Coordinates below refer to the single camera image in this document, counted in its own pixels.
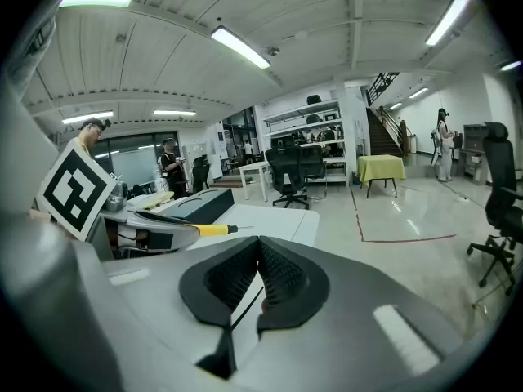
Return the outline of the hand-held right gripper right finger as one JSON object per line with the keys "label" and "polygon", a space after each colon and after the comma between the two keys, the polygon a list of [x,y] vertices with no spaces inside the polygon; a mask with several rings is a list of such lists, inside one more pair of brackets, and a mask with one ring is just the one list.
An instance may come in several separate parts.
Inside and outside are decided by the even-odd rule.
{"label": "hand-held right gripper right finger", "polygon": [[239,385],[403,385],[463,343],[435,306],[370,265],[264,236],[259,248],[261,275],[281,290]]}

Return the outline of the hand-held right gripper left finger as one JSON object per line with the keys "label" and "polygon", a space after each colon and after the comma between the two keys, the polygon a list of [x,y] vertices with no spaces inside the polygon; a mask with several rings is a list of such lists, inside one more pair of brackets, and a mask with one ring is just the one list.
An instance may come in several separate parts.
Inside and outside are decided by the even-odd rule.
{"label": "hand-held right gripper left finger", "polygon": [[105,263],[134,315],[195,366],[229,379],[258,343],[258,239]]}

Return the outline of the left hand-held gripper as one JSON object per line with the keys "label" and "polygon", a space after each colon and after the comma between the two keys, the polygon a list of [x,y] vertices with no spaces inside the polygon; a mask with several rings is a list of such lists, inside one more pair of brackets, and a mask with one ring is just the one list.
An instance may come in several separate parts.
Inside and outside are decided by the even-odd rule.
{"label": "left hand-held gripper", "polygon": [[[105,204],[114,198],[117,186],[116,178],[89,157],[87,146],[72,140],[44,178],[36,198],[36,220],[81,242],[91,242],[99,224],[113,258],[129,256],[133,248],[173,252],[199,240],[199,229],[181,218],[146,210],[129,211],[128,221],[106,216]],[[128,222],[155,226],[148,231]]]}

